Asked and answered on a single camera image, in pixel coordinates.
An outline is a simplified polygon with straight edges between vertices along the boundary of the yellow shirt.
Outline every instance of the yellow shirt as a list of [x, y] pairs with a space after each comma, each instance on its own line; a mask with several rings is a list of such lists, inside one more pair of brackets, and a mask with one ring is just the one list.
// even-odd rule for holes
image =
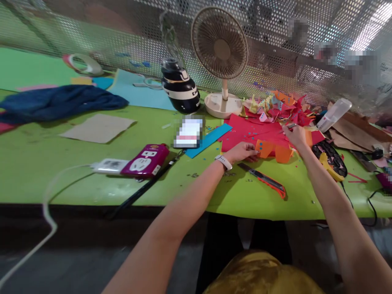
[[282, 265], [267, 252], [245, 251], [224, 268], [204, 294], [321, 294], [303, 271]]

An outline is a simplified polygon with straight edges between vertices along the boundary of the wristwatch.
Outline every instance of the wristwatch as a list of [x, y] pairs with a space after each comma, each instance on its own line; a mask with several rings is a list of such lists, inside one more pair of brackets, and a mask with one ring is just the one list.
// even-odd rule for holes
[[223, 155], [218, 155], [217, 157], [215, 157], [215, 160], [220, 161], [226, 167], [226, 170], [231, 170], [233, 168], [230, 162], [226, 158], [224, 158]]

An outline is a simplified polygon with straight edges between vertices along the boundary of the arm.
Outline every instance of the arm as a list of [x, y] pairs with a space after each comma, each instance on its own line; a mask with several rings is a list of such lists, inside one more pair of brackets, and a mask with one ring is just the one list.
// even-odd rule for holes
[[330, 227], [348, 293], [392, 293], [392, 270], [361, 225], [345, 194], [306, 145], [305, 132], [283, 127], [297, 148]]
[[[254, 145], [240, 143], [224, 156], [231, 163], [257, 160]], [[150, 225], [103, 294], [165, 293], [182, 239], [208, 206], [225, 172], [219, 161], [210, 166], [168, 204]]]

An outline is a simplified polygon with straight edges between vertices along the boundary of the clear plastic bottle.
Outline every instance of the clear plastic bottle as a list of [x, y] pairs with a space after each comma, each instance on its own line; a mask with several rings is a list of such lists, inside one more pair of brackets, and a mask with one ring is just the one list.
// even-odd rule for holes
[[317, 123], [318, 129], [325, 133], [330, 127], [333, 126], [347, 111], [350, 110], [352, 103], [345, 99], [340, 98], [335, 102], [330, 110], [322, 117], [322, 119]]

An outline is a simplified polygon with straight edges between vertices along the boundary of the left hand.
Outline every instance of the left hand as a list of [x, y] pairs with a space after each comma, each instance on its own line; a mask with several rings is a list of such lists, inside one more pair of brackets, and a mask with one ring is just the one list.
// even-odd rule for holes
[[241, 142], [226, 152], [224, 156], [233, 165], [244, 159], [250, 162], [256, 162], [258, 160], [258, 153], [259, 151], [254, 150], [253, 144]]

